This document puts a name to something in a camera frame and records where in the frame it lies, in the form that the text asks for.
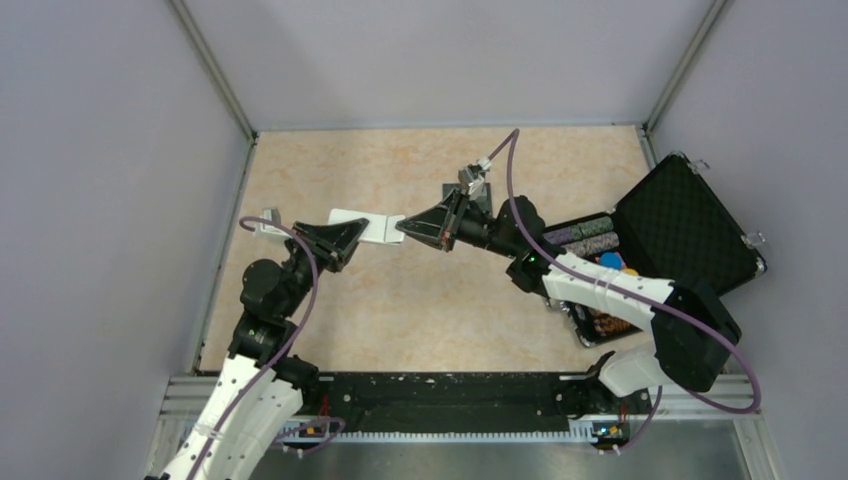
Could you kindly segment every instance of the wall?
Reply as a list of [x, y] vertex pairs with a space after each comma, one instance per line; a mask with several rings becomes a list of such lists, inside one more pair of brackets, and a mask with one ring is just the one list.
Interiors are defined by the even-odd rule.
[[844, 477], [848, 4], [736, 2], [656, 132], [713, 167], [771, 270], [727, 297], [788, 478]]
[[708, 0], [189, 0], [259, 130], [642, 122]]
[[3, 478], [143, 475], [246, 142], [165, 2], [0, 7]]

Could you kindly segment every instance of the blue poker chip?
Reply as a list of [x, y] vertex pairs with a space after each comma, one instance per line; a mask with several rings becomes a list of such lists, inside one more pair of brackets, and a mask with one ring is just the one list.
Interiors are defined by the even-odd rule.
[[612, 252], [607, 252], [607, 253], [601, 255], [601, 262], [600, 263], [604, 267], [613, 268], [615, 270], [621, 270], [621, 267], [624, 266], [624, 264], [621, 261], [621, 257], [619, 257], [618, 255], [616, 255]]

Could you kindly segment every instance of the purple cable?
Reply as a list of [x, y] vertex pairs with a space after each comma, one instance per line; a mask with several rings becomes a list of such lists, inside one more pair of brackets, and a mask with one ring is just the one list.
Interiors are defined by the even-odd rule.
[[[280, 223], [274, 222], [273, 220], [268, 220], [262, 217], [242, 217], [239, 220], [239, 225], [241, 226], [241, 228], [253, 232], [256, 231], [256, 228], [251, 227], [247, 224], [247, 222], [262, 223], [275, 228], [279, 228], [280, 230], [286, 232], [294, 241], [298, 243], [298, 245], [300, 245], [300, 247], [306, 253], [306, 258], [309, 260], [309, 266], [312, 269], [312, 293], [309, 295], [309, 304], [306, 305], [306, 312], [304, 312], [303, 314], [303, 320], [300, 321], [300, 324], [294, 330], [294, 333], [292, 333], [291, 338], [289, 338], [288, 341], [283, 345], [283, 347], [273, 357], [271, 357], [271, 360], [269, 360], [268, 363], [263, 365], [262, 368], [260, 368], [259, 371], [256, 373], [256, 375], [254, 375], [253, 378], [251, 378], [247, 382], [247, 384], [245, 384], [245, 386], [241, 390], [239, 390], [238, 395], [236, 395], [233, 401], [230, 402], [229, 405], [227, 405], [227, 408], [224, 409], [224, 413], [221, 414], [221, 418], [218, 419], [218, 421], [215, 423], [215, 427], [213, 428], [213, 431], [215, 432], [219, 431], [221, 427], [224, 426], [224, 422], [226, 422], [227, 419], [230, 417], [230, 414], [233, 413], [233, 410], [236, 408], [236, 405], [238, 405], [241, 399], [244, 398], [245, 395], [247, 395], [248, 390], [253, 388], [253, 386], [256, 385], [256, 382], [259, 381], [262, 375], [265, 375], [265, 373], [268, 372], [268, 370], [270, 370], [271, 367], [274, 366], [274, 364], [276, 364], [278, 361], [280, 361], [281, 358], [283, 358], [285, 352], [287, 352], [289, 348], [291, 348], [292, 344], [297, 339], [298, 335], [300, 335], [300, 332], [303, 330], [303, 327], [306, 325], [306, 321], [309, 320], [309, 314], [312, 313], [312, 307], [315, 306], [315, 297], [318, 295], [318, 264], [315, 263], [315, 257], [312, 255], [312, 251], [309, 250], [309, 246], [306, 244], [306, 242], [304, 242], [299, 235], [290, 230], [288, 227], [285, 227]], [[200, 470], [200, 466], [203, 464], [203, 460], [206, 458], [206, 454], [209, 453], [209, 450], [212, 448], [213, 441], [215, 440], [211, 437], [206, 439], [206, 443], [204, 443], [203, 448], [200, 449], [200, 453], [198, 453], [197, 455], [197, 460], [194, 462], [194, 465], [192, 465], [191, 470], [188, 472], [188, 478], [186, 480], [194, 480], [194, 477], [197, 475], [197, 471]]]
[[[310, 421], [310, 422], [304, 423], [304, 424], [302, 424], [302, 425], [300, 425], [300, 426], [298, 426], [298, 427], [296, 427], [296, 428], [292, 428], [292, 429], [290, 429], [290, 430], [286, 430], [286, 431], [284, 431], [283, 433], [281, 433], [281, 434], [277, 435], [277, 436], [274, 438], [274, 442], [276, 443], [276, 442], [282, 441], [284, 438], [286, 438], [286, 437], [288, 437], [288, 436], [290, 436], [290, 435], [293, 435], [293, 434], [295, 434], [295, 433], [297, 433], [297, 432], [302, 432], [302, 431], [306, 430], [307, 428], [318, 427], [318, 426], [322, 426], [322, 425], [326, 425], [326, 426], [328, 426], [328, 427], [329, 427], [331, 423], [338, 423], [338, 424], [339, 424], [339, 428], [338, 428], [338, 430], [336, 430], [335, 432], [331, 433], [331, 434], [330, 434], [330, 436], [328, 436], [328, 437], [327, 437], [327, 438], [325, 438], [324, 440], [321, 440], [321, 442], [320, 442], [320, 443], [318, 443], [318, 445], [315, 445], [314, 447], [312, 447], [312, 448], [310, 448], [310, 449], [308, 449], [308, 450], [303, 450], [303, 455], [304, 455], [304, 456], [306, 456], [306, 455], [311, 455], [311, 454], [313, 454], [313, 453], [320, 452], [321, 450], [323, 450], [323, 449], [327, 448], [327, 445], [329, 445], [329, 444], [330, 444], [330, 442], [332, 442], [332, 441], [333, 441], [336, 437], [338, 437], [338, 436], [339, 436], [339, 434], [341, 434], [341, 433], [344, 431], [344, 427], [345, 427], [345, 421], [344, 421], [344, 419], [339, 418], [339, 417], [323, 417], [323, 418], [318, 418], [318, 419], [316, 419], [316, 420], [312, 420], [312, 421]], [[272, 449], [273, 449], [273, 450], [282, 450], [283, 448], [282, 448], [282, 447], [273, 447]]]
[[[550, 262], [551, 265], [554, 265], [558, 269], [562, 270], [563, 272], [565, 272], [565, 273], [567, 273], [567, 274], [569, 274], [569, 275], [571, 275], [575, 278], [583, 280], [584, 282], [589, 282], [589, 283], [592, 283], [592, 284], [599, 285], [601, 287], [612, 290], [616, 293], [620, 293], [622, 295], [636, 299], [636, 300], [638, 300], [638, 301], [640, 301], [644, 304], [650, 305], [651, 307], [654, 307], [657, 310], [662, 310], [663, 312], [674, 315], [675, 317], [683, 320], [684, 322], [688, 323], [689, 325], [692, 325], [693, 327], [697, 328], [698, 330], [700, 330], [700, 331], [706, 333], [707, 335], [709, 335], [710, 337], [712, 337], [715, 341], [720, 343], [721, 346], [726, 348], [730, 352], [730, 354], [733, 355], [734, 357], [736, 357], [736, 359], [739, 361], [739, 364], [742, 366], [742, 369], [745, 371], [745, 375], [748, 376], [748, 381], [751, 382], [751, 389], [753, 390], [753, 397], [754, 398], [751, 400], [751, 404], [748, 405], [747, 407], [736, 408], [736, 407], [728, 407], [727, 405], [722, 405], [722, 404], [720, 404], [716, 401], [713, 401], [713, 400], [705, 397], [704, 395], [701, 395], [698, 392], [693, 392], [693, 391], [690, 391], [690, 390], [687, 390], [687, 392], [689, 392], [690, 395], [697, 398], [698, 400], [706, 403], [707, 405], [710, 405], [711, 407], [715, 407], [719, 410], [723, 410], [725, 412], [738, 413], [738, 414], [746, 414], [746, 413], [756, 412], [757, 409], [760, 408], [760, 402], [762, 401], [762, 391], [760, 390], [760, 382], [757, 379], [756, 374], [754, 374], [754, 369], [753, 369], [753, 367], [751, 367], [751, 364], [748, 362], [748, 359], [745, 358], [745, 356], [742, 354], [741, 351], [739, 351], [738, 348], [736, 348], [736, 345], [733, 345], [733, 343], [731, 343], [728, 339], [724, 338], [724, 336], [722, 334], [718, 333], [717, 331], [710, 328], [705, 323], [701, 322], [700, 320], [689, 315], [686, 312], [682, 312], [682, 311], [680, 311], [680, 310], [678, 310], [674, 307], [670, 307], [670, 306], [668, 306], [664, 303], [660, 303], [660, 302], [652, 300], [648, 297], [645, 297], [643, 295], [639, 295], [636, 292], [631, 292], [631, 291], [629, 291], [625, 288], [619, 287], [618, 285], [610, 284], [610, 283], [607, 283], [607, 282], [602, 281], [602, 280], [596, 280], [596, 279], [590, 277], [589, 275], [584, 275], [583, 273], [580, 273], [576, 270], [568, 268], [565, 265], [557, 262], [557, 260], [554, 257], [550, 256], [548, 254], [548, 252], [546, 252], [541, 247], [541, 245], [539, 245], [535, 240], [533, 240], [533, 237], [530, 235], [530, 232], [527, 231], [527, 227], [524, 225], [524, 222], [521, 220], [521, 217], [518, 214], [518, 206], [515, 203], [515, 194], [514, 194], [513, 188], [512, 188], [512, 161], [513, 161], [513, 158], [515, 156], [515, 145], [518, 143], [518, 134], [519, 134], [519, 130], [516, 128], [515, 130], [512, 131], [512, 133], [509, 134], [509, 136], [507, 136], [506, 140], [504, 140], [504, 142], [503, 142], [503, 143], [506, 143], [507, 141], [510, 142], [509, 153], [507, 154], [507, 161], [506, 161], [506, 190], [507, 190], [507, 196], [508, 196], [508, 199], [509, 199], [509, 206], [510, 206], [510, 209], [512, 210], [512, 215], [515, 217], [515, 223], [518, 226], [518, 229], [521, 231], [521, 235], [524, 236], [524, 239], [527, 240], [527, 242], [530, 244], [530, 246], [533, 247], [533, 250], [535, 250], [536, 253], [538, 253], [542, 258], [544, 258], [545, 260]], [[498, 149], [496, 149], [493, 154], [496, 155], [497, 153], [500, 152], [501, 149], [502, 149], [502, 147], [498, 147]], [[656, 404], [654, 405], [654, 409], [656, 409], [657, 405], [659, 405], [659, 402], [656, 402]]]

